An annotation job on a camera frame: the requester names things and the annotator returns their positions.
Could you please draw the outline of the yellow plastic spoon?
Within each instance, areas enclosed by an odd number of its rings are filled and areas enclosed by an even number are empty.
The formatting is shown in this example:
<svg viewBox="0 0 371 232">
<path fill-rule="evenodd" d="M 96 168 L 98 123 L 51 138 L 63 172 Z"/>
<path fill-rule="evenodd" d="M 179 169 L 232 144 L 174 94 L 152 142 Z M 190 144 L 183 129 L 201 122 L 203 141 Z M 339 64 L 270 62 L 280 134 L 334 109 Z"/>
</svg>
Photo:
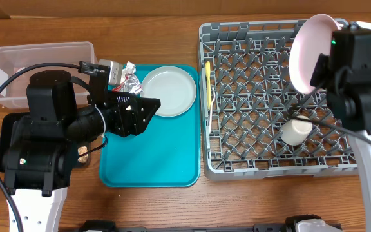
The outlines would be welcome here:
<svg viewBox="0 0 371 232">
<path fill-rule="evenodd" d="M 204 64 L 205 67 L 205 77 L 207 84 L 207 109 L 211 108 L 212 103 L 212 94 L 211 94 L 211 63 L 206 61 Z"/>
</svg>

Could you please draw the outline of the golden food scrap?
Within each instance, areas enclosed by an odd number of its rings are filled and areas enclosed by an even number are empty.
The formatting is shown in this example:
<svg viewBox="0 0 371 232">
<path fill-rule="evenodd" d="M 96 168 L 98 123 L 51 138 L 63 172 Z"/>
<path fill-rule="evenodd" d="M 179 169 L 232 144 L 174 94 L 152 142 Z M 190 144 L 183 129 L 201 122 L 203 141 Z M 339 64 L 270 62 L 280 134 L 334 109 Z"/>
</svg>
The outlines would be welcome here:
<svg viewBox="0 0 371 232">
<path fill-rule="evenodd" d="M 87 146 L 81 146 L 78 148 L 79 158 L 78 162 L 85 164 L 87 163 L 90 155 L 88 154 L 88 147 Z"/>
</svg>

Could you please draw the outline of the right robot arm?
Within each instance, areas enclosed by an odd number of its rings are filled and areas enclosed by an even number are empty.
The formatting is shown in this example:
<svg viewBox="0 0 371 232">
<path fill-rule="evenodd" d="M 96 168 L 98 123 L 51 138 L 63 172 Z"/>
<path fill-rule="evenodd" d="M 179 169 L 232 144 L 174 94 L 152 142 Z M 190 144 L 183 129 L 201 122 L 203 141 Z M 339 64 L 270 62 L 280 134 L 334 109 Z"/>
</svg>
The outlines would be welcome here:
<svg viewBox="0 0 371 232">
<path fill-rule="evenodd" d="M 358 174 L 371 231 L 371 23 L 206 23 L 199 37 L 206 177 Z"/>
</svg>

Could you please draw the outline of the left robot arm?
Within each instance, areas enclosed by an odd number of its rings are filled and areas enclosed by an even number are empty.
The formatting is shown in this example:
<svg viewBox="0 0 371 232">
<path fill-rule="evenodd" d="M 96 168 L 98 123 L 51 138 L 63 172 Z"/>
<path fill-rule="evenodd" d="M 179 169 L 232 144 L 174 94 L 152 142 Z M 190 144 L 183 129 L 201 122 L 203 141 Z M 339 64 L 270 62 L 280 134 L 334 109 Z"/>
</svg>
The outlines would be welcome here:
<svg viewBox="0 0 371 232">
<path fill-rule="evenodd" d="M 80 62 L 28 67 L 29 110 L 3 120 L 0 171 L 4 173 L 11 231 L 57 231 L 68 194 L 71 171 L 81 145 L 112 133 L 143 133 L 160 107 L 158 99 L 108 88 L 108 65 Z"/>
</svg>

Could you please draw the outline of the grey plate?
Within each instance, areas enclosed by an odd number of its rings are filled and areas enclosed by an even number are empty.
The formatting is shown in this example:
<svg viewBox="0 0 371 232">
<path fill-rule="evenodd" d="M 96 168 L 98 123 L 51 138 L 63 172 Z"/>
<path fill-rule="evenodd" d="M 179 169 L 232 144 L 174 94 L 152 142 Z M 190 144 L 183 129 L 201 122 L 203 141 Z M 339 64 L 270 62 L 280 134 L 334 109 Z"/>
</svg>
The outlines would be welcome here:
<svg viewBox="0 0 371 232">
<path fill-rule="evenodd" d="M 156 115 L 176 117 L 185 113 L 196 99 L 196 84 L 191 75 L 175 66 L 162 66 L 149 72 L 142 81 L 145 98 L 160 100 Z"/>
</svg>

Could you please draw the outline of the pink plate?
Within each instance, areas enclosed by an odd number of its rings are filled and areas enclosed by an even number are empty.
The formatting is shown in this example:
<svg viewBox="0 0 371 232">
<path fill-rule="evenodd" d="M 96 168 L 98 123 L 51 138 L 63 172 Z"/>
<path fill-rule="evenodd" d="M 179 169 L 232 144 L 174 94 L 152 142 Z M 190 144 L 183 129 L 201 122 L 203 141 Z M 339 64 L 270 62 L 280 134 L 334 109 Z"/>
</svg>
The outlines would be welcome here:
<svg viewBox="0 0 371 232">
<path fill-rule="evenodd" d="M 327 14 L 312 16 L 300 28 L 289 56 L 290 81 L 298 92 L 309 94 L 315 89 L 310 80 L 318 57 L 330 53 L 332 32 L 340 29 L 340 24 Z"/>
</svg>

